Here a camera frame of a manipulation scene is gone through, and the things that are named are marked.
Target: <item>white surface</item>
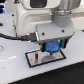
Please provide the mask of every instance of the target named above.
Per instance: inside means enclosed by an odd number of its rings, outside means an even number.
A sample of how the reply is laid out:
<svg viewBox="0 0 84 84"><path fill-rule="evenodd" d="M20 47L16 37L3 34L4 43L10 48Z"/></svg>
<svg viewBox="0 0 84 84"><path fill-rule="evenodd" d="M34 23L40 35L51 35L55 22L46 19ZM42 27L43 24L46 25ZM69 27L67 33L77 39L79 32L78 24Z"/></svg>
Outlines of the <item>white surface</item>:
<svg viewBox="0 0 84 84"><path fill-rule="evenodd" d="M15 13L18 4L14 4L15 0L6 0L5 2L5 8L6 8L6 13Z"/></svg>
<svg viewBox="0 0 84 84"><path fill-rule="evenodd" d="M0 22L4 24L3 27L0 27L0 32L14 36L13 17L11 14L0 15ZM67 48L63 50L67 59L35 68L29 68L25 53L39 49L38 45L0 38L0 46L3 46L3 50L0 51L0 84L14 82L84 61L84 32L82 31L76 32Z"/></svg>
<svg viewBox="0 0 84 84"><path fill-rule="evenodd" d="M30 6L30 0L21 0L22 4L26 9L33 9ZM60 0L47 0L47 5L45 8L55 8L60 4Z"/></svg>

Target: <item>black cable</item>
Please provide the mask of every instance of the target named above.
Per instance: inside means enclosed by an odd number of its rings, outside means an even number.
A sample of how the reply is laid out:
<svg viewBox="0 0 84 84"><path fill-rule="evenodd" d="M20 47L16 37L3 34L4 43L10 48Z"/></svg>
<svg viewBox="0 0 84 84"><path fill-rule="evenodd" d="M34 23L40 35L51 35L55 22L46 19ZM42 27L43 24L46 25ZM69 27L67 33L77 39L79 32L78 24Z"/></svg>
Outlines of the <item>black cable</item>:
<svg viewBox="0 0 84 84"><path fill-rule="evenodd" d="M0 33L0 37L10 40L21 40L21 41L31 41L31 42L37 41L36 33L30 33L29 35L25 35L21 37L12 37Z"/></svg>
<svg viewBox="0 0 84 84"><path fill-rule="evenodd" d="M0 33L0 37L5 38L5 39L10 39L10 40L21 40L21 37L11 37L8 35L4 35L2 33Z"/></svg>

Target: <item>metal plate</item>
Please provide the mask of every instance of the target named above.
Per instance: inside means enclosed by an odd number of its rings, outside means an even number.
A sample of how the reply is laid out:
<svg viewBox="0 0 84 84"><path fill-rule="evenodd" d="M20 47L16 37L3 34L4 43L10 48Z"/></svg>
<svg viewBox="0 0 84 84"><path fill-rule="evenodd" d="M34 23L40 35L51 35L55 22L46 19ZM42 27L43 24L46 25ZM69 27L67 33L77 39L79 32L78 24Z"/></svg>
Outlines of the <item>metal plate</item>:
<svg viewBox="0 0 84 84"><path fill-rule="evenodd" d="M62 51L50 55L48 52L34 51L26 53L28 64L30 67L40 66L50 62L66 59Z"/></svg>

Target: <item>white housing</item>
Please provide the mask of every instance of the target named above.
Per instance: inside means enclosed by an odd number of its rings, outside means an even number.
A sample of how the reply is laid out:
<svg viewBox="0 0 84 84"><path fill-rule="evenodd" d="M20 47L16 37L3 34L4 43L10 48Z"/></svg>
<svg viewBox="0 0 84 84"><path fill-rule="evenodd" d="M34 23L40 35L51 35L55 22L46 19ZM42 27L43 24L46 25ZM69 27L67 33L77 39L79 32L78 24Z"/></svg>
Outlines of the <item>white housing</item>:
<svg viewBox="0 0 84 84"><path fill-rule="evenodd" d="M26 9L32 9L30 6L30 0L21 0L23 6ZM60 0L47 0L47 6L45 8L55 8L60 4Z"/></svg>

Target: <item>platform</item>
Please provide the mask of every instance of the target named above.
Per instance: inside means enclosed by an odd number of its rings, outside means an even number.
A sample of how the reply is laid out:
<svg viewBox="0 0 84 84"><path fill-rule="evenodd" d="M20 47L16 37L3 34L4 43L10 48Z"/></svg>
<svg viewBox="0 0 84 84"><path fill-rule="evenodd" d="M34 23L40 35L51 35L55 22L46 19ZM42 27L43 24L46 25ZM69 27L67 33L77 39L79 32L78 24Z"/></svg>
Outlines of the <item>platform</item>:
<svg viewBox="0 0 84 84"><path fill-rule="evenodd" d="M0 32L15 36L12 14L0 15ZM62 50L67 59L30 68L25 53L38 50L40 47L34 43L12 41L0 38L0 84L7 84L28 78L37 74L48 72L64 66L84 61L84 32L77 31L70 39L67 48Z"/></svg>

